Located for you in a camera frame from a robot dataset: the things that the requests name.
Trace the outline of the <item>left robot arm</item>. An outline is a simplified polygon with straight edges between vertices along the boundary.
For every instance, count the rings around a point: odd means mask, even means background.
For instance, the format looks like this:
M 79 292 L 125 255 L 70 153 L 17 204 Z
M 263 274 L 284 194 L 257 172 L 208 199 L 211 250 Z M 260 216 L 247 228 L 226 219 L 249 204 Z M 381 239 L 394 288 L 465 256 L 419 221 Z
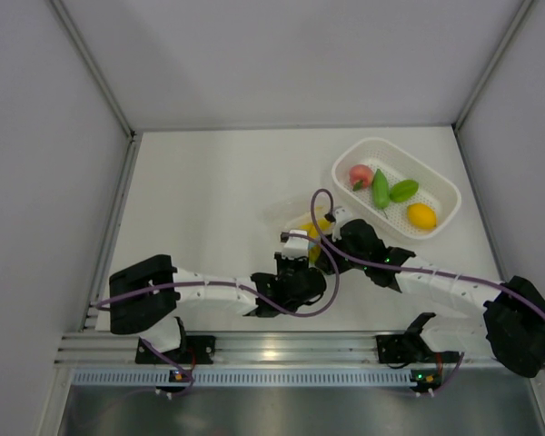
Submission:
M 307 258 L 284 259 L 280 254 L 275 258 L 275 274 L 218 278 L 178 269 L 169 255 L 158 254 L 114 273 L 109 298 L 98 307 L 109 312 L 112 334 L 136 334 L 145 349 L 166 362 L 178 362 L 187 351 L 181 318 L 185 311 L 268 319 L 294 315 L 323 297 L 326 281 Z

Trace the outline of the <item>yellow fake lemon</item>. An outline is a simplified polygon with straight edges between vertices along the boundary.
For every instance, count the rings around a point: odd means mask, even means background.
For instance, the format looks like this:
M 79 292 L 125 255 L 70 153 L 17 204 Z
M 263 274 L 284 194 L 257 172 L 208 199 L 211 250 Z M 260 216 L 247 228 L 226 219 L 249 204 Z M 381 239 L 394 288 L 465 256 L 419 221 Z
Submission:
M 410 224 L 421 230 L 432 230 L 437 226 L 436 212 L 425 203 L 414 203 L 407 207 Z

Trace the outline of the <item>clear zip top bag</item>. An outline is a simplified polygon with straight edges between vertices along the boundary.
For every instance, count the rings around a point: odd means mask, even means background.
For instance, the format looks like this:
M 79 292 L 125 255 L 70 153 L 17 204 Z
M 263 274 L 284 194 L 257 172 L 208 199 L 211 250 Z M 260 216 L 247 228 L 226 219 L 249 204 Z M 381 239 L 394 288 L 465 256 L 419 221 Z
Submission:
M 289 200 L 278 202 L 267 207 L 262 213 L 262 221 L 269 229 L 276 233 L 289 232 L 298 229 L 300 225 L 312 223 L 311 194 L 302 194 L 291 197 Z M 317 223 L 331 210 L 331 201 L 322 194 L 315 201 L 314 215 Z M 324 234 L 330 234 L 332 227 Z

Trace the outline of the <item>red fake peach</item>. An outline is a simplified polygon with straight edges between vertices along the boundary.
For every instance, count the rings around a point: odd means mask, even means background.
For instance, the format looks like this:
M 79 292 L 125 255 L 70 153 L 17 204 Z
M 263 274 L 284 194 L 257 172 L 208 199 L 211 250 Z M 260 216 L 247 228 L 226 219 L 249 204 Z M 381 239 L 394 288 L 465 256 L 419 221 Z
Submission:
M 354 192 L 368 188 L 373 177 L 373 170 L 365 164 L 356 164 L 349 171 L 349 181 Z

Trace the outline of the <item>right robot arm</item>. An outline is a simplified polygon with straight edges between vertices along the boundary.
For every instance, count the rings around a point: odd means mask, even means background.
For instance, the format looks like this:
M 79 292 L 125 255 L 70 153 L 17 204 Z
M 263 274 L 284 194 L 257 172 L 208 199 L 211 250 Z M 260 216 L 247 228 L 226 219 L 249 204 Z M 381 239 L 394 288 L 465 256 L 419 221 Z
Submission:
M 362 271 L 375 285 L 433 302 L 453 312 L 421 312 L 402 333 L 378 338 L 382 363 L 458 362 L 467 354 L 489 357 L 533 378 L 545 369 L 545 300 L 527 279 L 493 282 L 445 272 L 416 253 L 388 246 L 362 219 L 336 222 L 322 235 L 327 253 L 320 269 Z

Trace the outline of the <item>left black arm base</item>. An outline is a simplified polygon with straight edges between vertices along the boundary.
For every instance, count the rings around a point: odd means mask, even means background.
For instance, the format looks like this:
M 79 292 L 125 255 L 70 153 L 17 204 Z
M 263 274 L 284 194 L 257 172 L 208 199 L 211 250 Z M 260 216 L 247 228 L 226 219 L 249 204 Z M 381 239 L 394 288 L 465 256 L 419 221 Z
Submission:
M 212 365 L 215 352 L 216 337 L 212 335 L 187 336 L 179 349 L 163 352 L 170 361 L 179 365 L 200 364 Z M 136 364 L 166 364 L 154 354 L 142 340 L 138 341 L 134 361 Z

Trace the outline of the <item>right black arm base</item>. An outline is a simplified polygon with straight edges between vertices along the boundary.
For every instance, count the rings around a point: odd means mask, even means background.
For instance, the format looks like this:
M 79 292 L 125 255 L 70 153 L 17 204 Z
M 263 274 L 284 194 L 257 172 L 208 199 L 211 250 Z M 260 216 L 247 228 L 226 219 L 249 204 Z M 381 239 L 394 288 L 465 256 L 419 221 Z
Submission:
M 428 363 L 433 360 L 433 353 L 417 335 L 408 333 L 378 335 L 376 344 L 380 363 L 407 365 Z

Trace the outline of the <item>green fake vegetable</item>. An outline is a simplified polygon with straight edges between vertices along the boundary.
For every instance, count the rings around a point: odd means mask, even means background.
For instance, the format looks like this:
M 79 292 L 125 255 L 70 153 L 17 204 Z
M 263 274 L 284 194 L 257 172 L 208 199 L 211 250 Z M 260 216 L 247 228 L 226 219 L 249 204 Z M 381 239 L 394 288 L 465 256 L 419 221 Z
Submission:
M 410 200 L 419 190 L 419 183 L 412 179 L 402 180 L 390 189 L 390 200 L 403 203 Z
M 381 169 L 377 169 L 373 176 L 372 200 L 379 210 L 384 210 L 390 203 L 389 185 Z

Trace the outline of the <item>yellow fake banana bunch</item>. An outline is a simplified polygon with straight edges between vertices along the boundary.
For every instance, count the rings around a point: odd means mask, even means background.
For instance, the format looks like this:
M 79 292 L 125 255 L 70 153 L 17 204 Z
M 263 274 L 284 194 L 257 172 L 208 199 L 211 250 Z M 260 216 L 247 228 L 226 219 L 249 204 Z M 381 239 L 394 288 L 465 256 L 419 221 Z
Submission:
M 322 218 L 321 220 L 318 221 L 318 226 L 322 230 L 322 232 L 325 233 L 332 227 L 332 224 L 326 219 Z M 305 223 L 303 225 L 300 225 L 298 229 L 307 232 L 307 235 L 313 238 L 315 241 L 321 240 L 321 237 L 319 236 L 319 232 L 317 231 L 313 223 Z M 317 259 L 319 258 L 321 254 L 321 251 L 322 251 L 321 248 L 316 243 L 309 243 L 310 263 L 315 263 L 317 261 Z

